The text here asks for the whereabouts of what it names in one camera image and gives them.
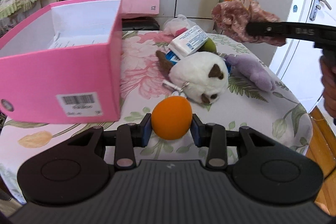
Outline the right hand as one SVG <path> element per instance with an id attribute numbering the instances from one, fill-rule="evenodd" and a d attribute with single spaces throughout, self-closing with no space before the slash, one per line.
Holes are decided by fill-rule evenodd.
<path id="1" fill-rule="evenodd" d="M 324 108 L 332 118 L 336 118 L 336 85 L 335 67 L 328 67 L 326 59 L 321 56 L 319 62 L 322 72 L 321 82 L 323 84 Z"/>

